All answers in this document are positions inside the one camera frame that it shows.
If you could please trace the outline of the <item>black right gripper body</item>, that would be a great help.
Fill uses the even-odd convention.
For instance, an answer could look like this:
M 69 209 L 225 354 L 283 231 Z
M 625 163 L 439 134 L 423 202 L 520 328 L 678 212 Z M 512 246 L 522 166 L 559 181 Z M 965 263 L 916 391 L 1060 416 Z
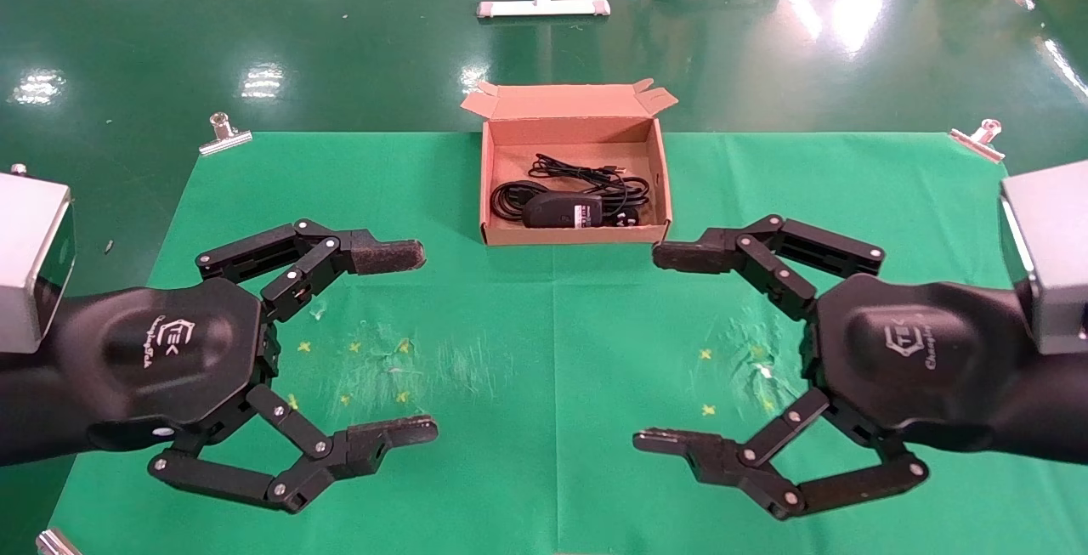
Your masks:
M 858 274 L 813 304 L 806 345 L 855 439 L 1085 462 L 1085 355 L 1039 353 L 1014 291 Z

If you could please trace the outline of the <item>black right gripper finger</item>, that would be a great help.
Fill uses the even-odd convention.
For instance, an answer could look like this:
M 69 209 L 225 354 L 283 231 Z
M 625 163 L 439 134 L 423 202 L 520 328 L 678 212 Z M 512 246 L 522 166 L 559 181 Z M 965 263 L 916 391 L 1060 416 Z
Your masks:
M 744 443 L 714 433 L 645 428 L 633 435 L 633 445 L 636 451 L 683 458 L 697 482 L 742 490 L 778 520 L 901 496 L 928 478 L 928 466 L 901 439 L 866 431 L 863 443 L 881 459 L 878 465 L 803 483 L 792 483 L 774 468 L 774 458 L 792 440 L 838 411 L 824 391 L 809 388 Z
M 696 274 L 735 272 L 793 321 L 806 321 L 819 293 L 789 262 L 848 279 L 878 275 L 885 251 L 796 219 L 769 215 L 745 227 L 708 227 L 691 242 L 662 240 L 657 268 Z

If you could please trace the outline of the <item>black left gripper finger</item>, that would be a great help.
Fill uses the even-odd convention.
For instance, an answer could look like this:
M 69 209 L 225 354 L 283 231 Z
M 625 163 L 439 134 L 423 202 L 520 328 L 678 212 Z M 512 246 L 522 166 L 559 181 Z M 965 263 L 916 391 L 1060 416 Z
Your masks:
M 277 271 L 279 276 L 260 292 L 265 322 L 287 322 L 342 274 L 390 274 L 424 264 L 420 240 L 378 240 L 368 229 L 333 230 L 311 219 L 230 242 L 195 258 L 203 280 L 240 284 Z
M 420 445 L 438 437 L 431 416 L 350 425 L 323 434 L 267 385 L 249 388 L 245 409 L 258 415 L 299 451 L 299 458 L 277 474 L 201 459 L 210 439 L 177 437 L 149 462 L 149 473 L 176 490 L 285 513 L 302 511 L 339 480 L 378 473 L 393 448 Z

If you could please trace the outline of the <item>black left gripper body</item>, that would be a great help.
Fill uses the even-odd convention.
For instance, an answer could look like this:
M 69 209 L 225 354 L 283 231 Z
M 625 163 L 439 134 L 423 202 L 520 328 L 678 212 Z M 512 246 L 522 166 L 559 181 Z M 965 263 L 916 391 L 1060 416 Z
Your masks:
M 59 304 L 34 354 L 4 354 L 1 459 L 128 453 L 180 434 L 220 442 L 277 373 L 275 326 L 228 280 Z

